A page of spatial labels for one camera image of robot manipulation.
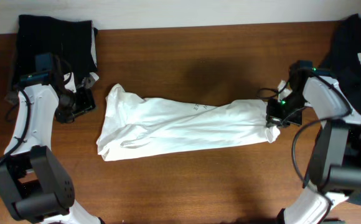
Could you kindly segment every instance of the robotic arm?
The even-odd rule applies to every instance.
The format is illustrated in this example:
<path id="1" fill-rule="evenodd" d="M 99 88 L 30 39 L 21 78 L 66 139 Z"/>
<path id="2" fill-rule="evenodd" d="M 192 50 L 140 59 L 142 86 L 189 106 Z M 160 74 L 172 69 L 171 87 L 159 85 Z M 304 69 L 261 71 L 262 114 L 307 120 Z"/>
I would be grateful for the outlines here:
<path id="1" fill-rule="evenodd" d="M 104 223 L 75 201 L 71 178 L 50 151 L 53 117 L 67 122 L 82 114 L 74 113 L 80 97 L 65 89 L 57 72 L 60 62 L 46 56 L 36 60 L 40 61 L 48 62 L 40 63 L 48 64 L 47 68 L 21 79 L 15 131 L 0 158 L 0 196 L 15 220 Z M 361 192 L 361 115 L 346 100 L 337 80 L 328 71 L 313 68 L 311 62 L 292 65 L 288 83 L 293 90 L 290 95 L 268 102 L 268 126 L 301 124 L 305 102 L 319 120 L 302 127 L 294 138 L 294 167 L 304 190 L 294 204 L 280 211 L 276 223 L 317 224 L 336 205 Z M 303 130 L 318 122 L 322 128 L 303 177 L 295 160 L 296 141 Z M 37 179 L 22 182 L 30 173 Z"/>
<path id="2" fill-rule="evenodd" d="M 16 127 L 0 158 L 0 196 L 18 221 L 104 223 L 75 201 L 72 180 L 50 150 L 54 116 L 67 122 L 85 112 L 76 104 L 80 96 L 66 89 L 58 57 L 38 55 L 35 64 L 37 72 L 21 77 L 18 87 Z M 79 88 L 78 94 L 86 91 Z M 87 99 L 81 98 L 82 105 L 91 105 Z M 36 179 L 23 181 L 32 174 Z"/>
<path id="3" fill-rule="evenodd" d="M 294 138 L 294 168 L 304 182 L 304 191 L 279 213 L 277 222 L 321 223 L 336 205 L 361 192 L 361 115 L 346 100 L 331 73 L 314 68 L 312 62 L 292 65 L 288 82 L 293 92 L 281 101 L 268 102 L 268 125 L 298 124 L 305 102 L 312 105 L 319 119 L 302 127 Z M 295 160 L 296 141 L 302 131 L 318 122 L 322 128 L 303 177 Z"/>

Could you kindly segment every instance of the black cable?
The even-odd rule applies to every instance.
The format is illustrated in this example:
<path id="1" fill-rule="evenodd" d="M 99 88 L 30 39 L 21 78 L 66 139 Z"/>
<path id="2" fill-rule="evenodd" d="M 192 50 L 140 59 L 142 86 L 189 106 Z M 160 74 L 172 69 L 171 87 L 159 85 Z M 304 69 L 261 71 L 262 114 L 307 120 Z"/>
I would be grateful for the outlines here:
<path id="1" fill-rule="evenodd" d="M 19 91 L 23 94 L 24 98 L 26 99 L 26 106 L 27 106 L 27 118 L 26 118 L 26 123 L 24 125 L 24 130 L 23 133 L 21 135 L 21 137 L 19 139 L 17 139 L 17 143 L 15 146 L 13 146 L 13 148 L 11 150 L 9 150 L 7 153 L 5 153 L 5 155 L 3 156 L 3 158 L 0 160 L 0 165 L 2 165 L 3 162 L 5 162 L 5 160 L 7 158 L 9 158 L 9 156 L 11 156 L 11 154 L 16 151 L 17 148 L 19 148 L 19 146 L 23 143 L 24 139 L 26 138 L 26 134 L 28 132 L 29 129 L 29 125 L 30 125 L 30 116 L 31 116 L 31 102 L 29 97 L 27 96 L 27 94 L 25 93 L 25 91 L 23 89 L 19 89 Z"/>
<path id="2" fill-rule="evenodd" d="M 297 113 L 298 111 L 303 111 L 307 108 L 307 106 L 304 106 L 300 109 L 296 109 L 294 110 L 292 113 L 290 113 L 286 118 L 283 119 L 283 121 L 281 122 L 280 126 L 284 126 L 284 122 L 288 122 L 288 119 L 294 114 Z"/>
<path id="3" fill-rule="evenodd" d="M 273 99 L 275 98 L 276 96 L 278 96 L 280 93 L 282 93 L 286 88 L 287 88 L 287 85 L 288 83 L 290 82 L 290 80 L 292 79 L 293 76 L 295 76 L 296 73 L 293 73 L 292 75 L 290 75 L 290 77 L 288 78 L 288 80 L 286 81 L 286 84 L 282 87 L 281 90 L 277 90 L 277 89 L 274 89 L 274 88 L 260 88 L 256 93 L 256 97 L 260 100 L 270 100 L 270 99 Z M 262 90 L 268 90 L 268 91 L 272 91 L 274 93 L 274 95 L 272 96 L 266 96 L 266 97 L 262 97 L 260 96 L 260 92 Z"/>
<path id="4" fill-rule="evenodd" d="M 59 58 L 59 59 L 60 59 L 60 61 L 64 62 L 64 64 L 66 64 L 67 68 L 70 70 L 70 76 L 66 80 L 64 80 L 64 85 L 67 85 L 70 82 L 71 77 L 73 76 L 73 69 L 71 68 L 71 65 L 68 61 L 66 61 L 62 58 Z"/>
<path id="5" fill-rule="evenodd" d="M 317 192 L 319 195 L 321 195 L 322 197 L 324 197 L 327 200 L 327 203 L 329 204 L 327 207 L 327 210 L 324 214 L 324 216 L 321 218 L 321 220 L 318 223 L 321 223 L 324 221 L 324 219 L 326 218 L 326 216 L 330 213 L 331 208 L 333 206 L 333 203 L 331 201 L 331 199 L 329 199 L 327 196 L 325 196 L 322 192 L 313 189 L 309 183 L 307 183 L 304 179 L 304 177 L 301 174 L 301 171 L 299 170 L 298 164 L 297 164 L 297 160 L 296 160 L 296 156 L 295 156 L 295 151 L 296 151 L 296 144 L 297 144 L 297 140 L 300 137 L 300 135 L 302 134 L 302 132 L 304 130 L 306 130 L 307 128 L 320 123 L 322 121 L 330 121 L 333 119 L 341 119 L 343 117 L 346 117 L 348 115 L 350 115 L 352 113 L 352 108 L 349 105 L 349 102 L 347 101 L 347 99 L 345 99 L 345 97 L 330 83 L 328 83 L 327 81 L 325 81 L 322 77 L 320 77 L 319 75 L 316 75 L 314 72 L 312 72 L 312 75 L 314 77 L 316 77 L 319 81 L 321 81 L 322 83 L 324 83 L 327 87 L 329 87 L 332 91 L 334 91 L 334 93 L 336 95 L 338 95 L 338 97 L 342 100 L 342 102 L 344 103 L 344 105 L 347 107 L 347 111 L 344 114 L 340 114 L 340 115 L 335 115 L 335 116 L 331 116 L 331 117 L 327 117 L 327 118 L 322 118 L 322 119 L 318 119 L 315 121 L 312 121 L 310 123 L 307 123 L 306 125 L 304 125 L 301 129 L 298 130 L 298 132 L 296 133 L 294 140 L 293 140 L 293 145 L 291 147 L 291 157 L 293 159 L 293 166 L 294 166 L 294 170 L 296 171 L 299 179 L 301 179 L 301 181 L 304 183 L 304 185 L 306 185 L 307 187 L 309 187 L 309 189 L 313 192 Z"/>
<path id="6" fill-rule="evenodd" d="M 11 123 L 11 122 L 14 121 L 14 119 L 9 119 L 9 115 L 11 115 L 12 111 L 13 111 L 14 109 L 16 109 L 18 106 L 19 106 L 19 103 L 16 103 L 15 105 L 13 105 L 13 106 L 11 107 L 11 109 L 9 109 L 9 110 L 6 112 L 6 114 L 5 114 L 5 121 L 6 121 L 6 122 Z"/>

